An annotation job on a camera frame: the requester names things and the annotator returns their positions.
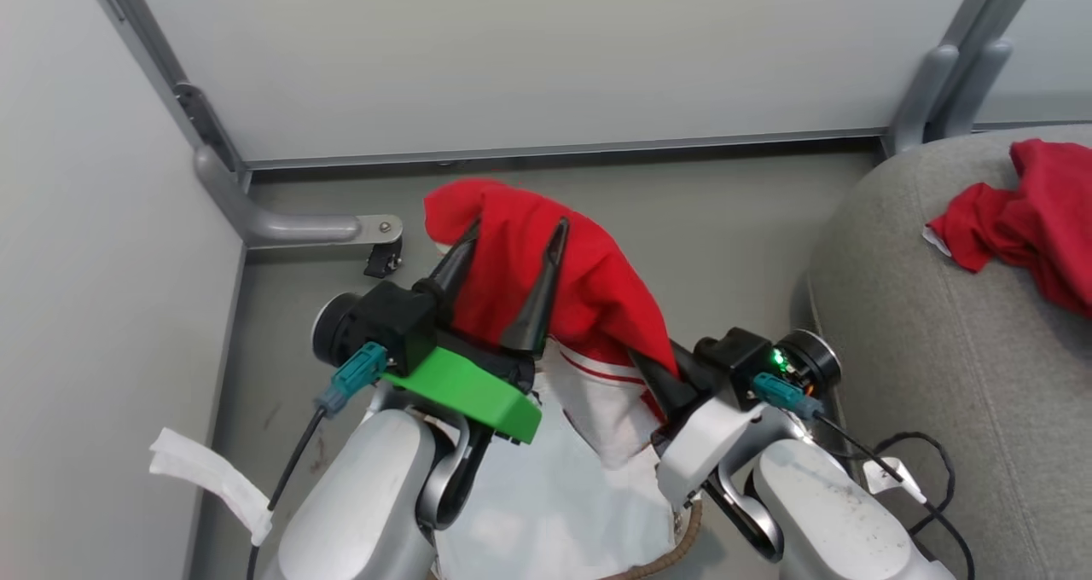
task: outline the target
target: gray ottoman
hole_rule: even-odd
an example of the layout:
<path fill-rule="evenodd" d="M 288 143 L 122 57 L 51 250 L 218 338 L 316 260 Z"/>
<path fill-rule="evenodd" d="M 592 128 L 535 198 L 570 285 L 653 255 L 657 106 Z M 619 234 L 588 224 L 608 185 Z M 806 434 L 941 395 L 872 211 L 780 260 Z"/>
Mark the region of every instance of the gray ottoman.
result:
<path fill-rule="evenodd" d="M 1025 271 L 990 262 L 972 275 L 921 237 L 963 188 L 1016 187 L 1009 144 L 1033 138 L 1092 146 L 1092 127 L 952 139 L 879 165 L 819 242 L 812 310 L 842 359 L 835 402 L 850 431 L 877 443 L 922 430 L 948 449 L 947 516 L 980 578 L 1092 578 L 1092 321 L 1043 300 Z M 928 445 L 890 454 L 943 498 Z M 902 494 L 885 502 L 907 525 L 924 516 Z M 963 577 L 943 528 L 919 538 Z"/>

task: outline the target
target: teal cable connector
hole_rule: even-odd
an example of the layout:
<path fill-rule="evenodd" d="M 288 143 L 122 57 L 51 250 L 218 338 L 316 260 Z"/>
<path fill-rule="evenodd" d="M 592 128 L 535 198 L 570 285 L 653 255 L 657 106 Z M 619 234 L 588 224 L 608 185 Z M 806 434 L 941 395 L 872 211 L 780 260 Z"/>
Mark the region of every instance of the teal cable connector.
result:
<path fill-rule="evenodd" d="M 387 348 L 375 342 L 364 344 L 352 358 L 334 371 L 327 391 L 314 399 L 333 417 L 354 394 L 373 383 L 387 369 Z"/>
<path fill-rule="evenodd" d="M 795 413 L 805 421 L 823 414 L 822 403 L 818 399 L 811 399 L 799 388 L 770 374 L 757 375 L 751 381 L 751 390 L 760 401 Z"/>

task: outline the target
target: green plastic bracket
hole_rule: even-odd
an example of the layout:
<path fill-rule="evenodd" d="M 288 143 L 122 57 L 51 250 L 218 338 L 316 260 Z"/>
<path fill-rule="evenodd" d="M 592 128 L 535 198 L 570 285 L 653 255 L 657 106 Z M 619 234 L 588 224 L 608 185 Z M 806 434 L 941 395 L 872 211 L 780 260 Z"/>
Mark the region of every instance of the green plastic bracket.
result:
<path fill-rule="evenodd" d="M 382 378 L 523 443 L 531 443 L 543 419 L 542 410 L 518 389 L 442 347 L 408 377 Z"/>

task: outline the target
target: red cloth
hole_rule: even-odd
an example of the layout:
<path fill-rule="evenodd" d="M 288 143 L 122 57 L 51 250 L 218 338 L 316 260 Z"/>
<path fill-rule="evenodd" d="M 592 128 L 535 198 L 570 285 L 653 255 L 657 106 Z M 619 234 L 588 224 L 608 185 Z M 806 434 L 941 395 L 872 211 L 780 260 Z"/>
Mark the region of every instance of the red cloth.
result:
<path fill-rule="evenodd" d="M 561 217 L 569 238 L 549 332 L 581 355 L 632 365 L 626 347 L 677 375 L 663 316 L 613 238 L 584 215 L 545 197 L 486 179 L 464 179 L 425 198 L 425 229 L 452 245 L 480 217 L 470 275 L 455 306 L 456 329 L 497 343 L 515 318 Z"/>
<path fill-rule="evenodd" d="M 1034 139 L 1010 155 L 1017 190 L 971 186 L 928 226 L 968 271 L 1023 267 L 1047 300 L 1092 318 L 1092 150 Z"/>

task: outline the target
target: black cable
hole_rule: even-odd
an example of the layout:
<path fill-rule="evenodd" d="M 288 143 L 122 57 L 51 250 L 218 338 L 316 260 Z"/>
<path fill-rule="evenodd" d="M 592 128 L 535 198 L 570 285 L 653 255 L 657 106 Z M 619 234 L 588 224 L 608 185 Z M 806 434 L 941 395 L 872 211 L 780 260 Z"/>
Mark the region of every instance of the black cable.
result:
<path fill-rule="evenodd" d="M 937 506 L 937 509 L 940 511 L 945 511 L 946 509 L 948 509 L 948 505 L 951 504 L 952 498 L 956 496 L 956 467 L 952 465 L 951 457 L 948 455 L 948 450 L 945 450 L 945 447 L 941 446 L 939 441 L 937 441 L 929 435 L 926 435 L 917 430 L 902 431 L 902 433 L 897 433 L 891 437 L 885 439 L 883 441 L 877 443 L 876 447 L 873 448 L 873 452 L 876 453 L 877 455 L 882 454 L 891 446 L 900 441 L 905 441 L 906 439 L 924 440 L 929 446 L 933 446 L 933 448 L 935 448 L 937 452 L 939 452 L 940 461 L 945 464 L 945 471 L 948 472 L 948 484 L 945 487 L 945 499 L 940 501 L 940 505 Z M 867 454 L 862 454 L 859 452 L 840 452 L 835 450 L 827 450 L 827 452 L 830 453 L 832 457 L 838 457 L 839 459 L 846 459 L 850 461 L 865 461 L 869 459 Z M 912 535 L 917 535 L 931 521 L 933 521 L 933 516 L 931 514 L 926 516 L 922 520 L 917 521 L 913 526 L 907 529 L 906 532 Z"/>
<path fill-rule="evenodd" d="M 284 494 L 284 487 L 288 486 L 288 478 L 292 477 L 292 472 L 296 469 L 296 464 L 299 463 L 299 458 L 304 455 L 304 450 L 307 449 L 307 445 L 311 441 L 311 437 L 314 436 L 314 430 L 319 428 L 319 423 L 322 418 L 327 416 L 327 410 L 324 407 L 319 407 L 314 411 L 314 415 L 311 416 L 311 422 L 307 424 L 307 428 L 304 430 L 304 436 L 299 438 L 299 442 L 296 443 L 296 449 L 292 451 L 292 457 L 288 457 L 288 464 L 284 466 L 284 471 L 281 473 L 281 480 L 276 483 L 276 488 L 273 489 L 273 495 L 270 497 L 270 505 L 265 506 L 265 509 L 273 511 L 276 507 L 276 502 L 281 500 L 281 495 Z M 258 546 L 250 547 L 250 558 L 247 560 L 247 580 L 254 580 L 254 570 L 258 567 Z"/>
<path fill-rule="evenodd" d="M 830 418 L 821 414 L 816 414 L 815 417 L 822 424 L 834 429 L 834 431 L 838 433 L 843 439 L 854 445 L 855 448 L 864 452 L 873 462 L 875 462 L 877 465 L 880 466 L 880 469 L 887 472 L 888 475 L 897 480 L 897 482 L 899 483 L 903 482 L 903 478 L 901 475 L 899 475 L 899 472 L 894 471 L 894 469 L 892 469 L 891 465 L 887 464 L 887 461 L 879 458 L 877 455 L 877 452 L 869 450 L 867 446 L 857 441 L 852 435 L 850 435 L 850 433 L 846 433 L 845 429 L 843 429 L 838 423 L 831 421 Z M 963 536 L 960 535 L 960 532 L 956 530 L 956 526 L 952 525 L 952 523 L 948 521 L 947 518 L 945 518 L 945 514 L 939 509 L 937 509 L 936 506 L 933 506 L 933 504 L 928 501 L 925 501 L 924 504 L 922 504 L 922 506 L 925 507 L 926 510 L 928 510 L 929 518 L 937 519 L 937 522 L 939 522 L 945 529 L 948 530 L 949 533 L 951 533 L 951 536 L 953 540 L 956 540 L 956 543 L 959 545 L 960 551 L 963 552 L 963 558 L 966 559 L 966 578 L 968 580 L 974 580 L 974 556 L 971 555 L 971 547 L 968 546 L 966 540 L 964 540 Z"/>

